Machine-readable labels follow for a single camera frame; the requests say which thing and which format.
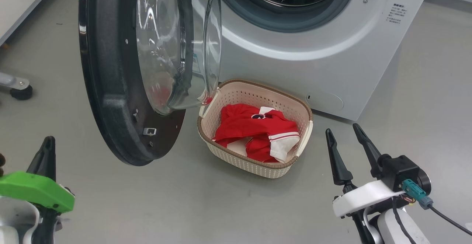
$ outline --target washing machine door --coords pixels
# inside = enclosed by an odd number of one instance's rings
[[[79,42],[101,135],[145,165],[172,148],[185,109],[215,94],[220,0],[79,0]]]

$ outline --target perforated basket wall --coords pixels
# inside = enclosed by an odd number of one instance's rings
[[[211,140],[221,123],[221,109],[229,104],[248,104],[260,108],[272,107],[297,123],[300,142],[290,150],[287,163],[263,163],[247,158]],[[229,80],[220,85],[214,99],[208,106],[200,108],[198,131],[210,151],[220,159],[242,170],[267,178],[279,178],[290,169],[303,152],[312,133],[313,115],[303,101],[268,86],[245,80]]]

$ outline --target gray floor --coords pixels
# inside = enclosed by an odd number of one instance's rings
[[[93,119],[77,40],[77,1],[45,0],[0,53],[0,70],[31,79],[34,98],[0,93],[6,171],[25,170],[43,138],[57,139],[58,182],[77,195],[59,243],[358,243],[337,219],[324,130],[332,128],[354,182],[373,179],[346,121],[315,116],[305,153],[267,180],[214,157],[189,110],[172,151],[130,167],[108,150]],[[433,180],[435,206],[472,222],[472,4],[427,0],[359,123],[381,152],[408,155]],[[418,205],[408,212],[432,243],[470,237]]]

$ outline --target teal connector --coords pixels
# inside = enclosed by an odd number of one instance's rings
[[[402,182],[402,190],[420,204],[423,209],[427,210],[433,204],[433,200],[426,195],[426,192],[418,186],[413,180],[406,179]]]

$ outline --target caster wheel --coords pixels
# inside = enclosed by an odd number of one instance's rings
[[[23,90],[18,90],[18,89],[11,89],[10,90],[10,95],[14,98],[16,98],[19,101],[25,101],[31,98],[32,96],[32,87],[28,86],[27,88]]]

